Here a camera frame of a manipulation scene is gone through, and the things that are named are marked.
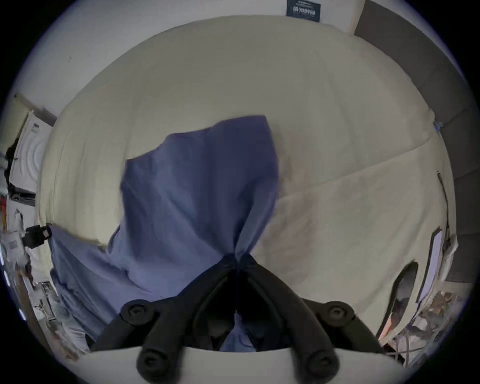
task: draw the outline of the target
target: fabric fold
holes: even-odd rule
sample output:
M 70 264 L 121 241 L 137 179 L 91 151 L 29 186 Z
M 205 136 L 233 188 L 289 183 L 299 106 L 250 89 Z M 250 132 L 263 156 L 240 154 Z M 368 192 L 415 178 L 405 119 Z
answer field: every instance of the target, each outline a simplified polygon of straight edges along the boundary
M 52 226 L 52 280 L 93 338 L 134 299 L 172 297 L 226 254 L 249 253 L 272 216 L 278 166 L 264 116 L 168 136 L 126 161 L 124 217 L 106 250 Z

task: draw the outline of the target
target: bed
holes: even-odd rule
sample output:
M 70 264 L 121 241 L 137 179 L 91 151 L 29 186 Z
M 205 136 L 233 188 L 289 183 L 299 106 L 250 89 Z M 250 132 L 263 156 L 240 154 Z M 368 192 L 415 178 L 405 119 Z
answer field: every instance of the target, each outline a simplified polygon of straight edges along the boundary
M 447 212 L 456 232 L 453 177 L 434 114 L 409 76 L 332 26 L 221 17 L 135 46 L 59 116 L 38 221 L 105 245 L 123 213 L 125 160 L 170 133 L 256 114 L 272 130 L 280 191 L 252 255 L 299 296 L 348 303 L 377 333 L 392 284 L 412 261 L 417 297 Z M 48 271 L 48 248 L 41 252 Z M 413 299 L 406 316 L 416 309 Z

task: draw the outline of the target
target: blue cloth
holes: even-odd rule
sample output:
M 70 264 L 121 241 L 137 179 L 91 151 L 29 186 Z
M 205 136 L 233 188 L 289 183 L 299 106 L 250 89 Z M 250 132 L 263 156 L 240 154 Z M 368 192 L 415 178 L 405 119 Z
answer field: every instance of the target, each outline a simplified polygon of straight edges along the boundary
M 73 317 L 96 339 L 134 299 L 176 296 L 229 253 L 249 253 L 278 189 L 264 116 L 168 136 L 128 160 L 124 217 L 106 250 L 51 226 L 51 276 Z

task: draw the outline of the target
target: cable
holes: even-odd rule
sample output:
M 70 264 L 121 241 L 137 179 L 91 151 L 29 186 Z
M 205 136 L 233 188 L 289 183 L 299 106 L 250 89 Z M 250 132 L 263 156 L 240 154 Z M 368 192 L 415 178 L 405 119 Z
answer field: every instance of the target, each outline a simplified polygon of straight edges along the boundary
M 407 342 L 407 351 L 406 351 L 407 355 L 405 357 L 405 368 L 408 368 L 408 349 L 410 348 L 410 345 L 409 345 L 410 344 L 410 342 L 409 342 L 410 337 L 409 337 L 408 333 L 405 335 L 405 338 L 406 338 L 405 341 Z
M 400 352 L 386 352 L 385 355 L 396 355 L 396 354 L 402 354 L 402 353 L 408 353 L 408 352 L 416 352 L 416 351 L 421 351 L 422 349 L 424 349 L 425 347 L 421 347 L 421 348 L 415 348 L 415 349 L 410 349 L 409 351 L 400 351 Z

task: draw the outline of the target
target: screw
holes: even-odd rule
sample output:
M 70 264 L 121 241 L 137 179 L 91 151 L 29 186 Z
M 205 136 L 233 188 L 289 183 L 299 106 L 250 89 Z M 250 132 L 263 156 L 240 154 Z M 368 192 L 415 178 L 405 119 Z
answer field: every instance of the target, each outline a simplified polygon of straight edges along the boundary
M 145 307 L 143 305 L 135 304 L 128 309 L 128 314 L 132 317 L 143 313 L 145 313 Z
M 328 376 L 334 367 L 332 359 L 324 351 L 318 351 L 308 359 L 307 372 L 314 377 Z
M 143 353 L 142 356 L 144 370 L 149 373 L 154 373 L 155 376 L 163 375 L 168 369 L 168 358 L 155 350 L 149 349 Z
M 334 320 L 341 320 L 347 315 L 347 311 L 341 307 L 335 306 L 330 308 L 328 315 Z

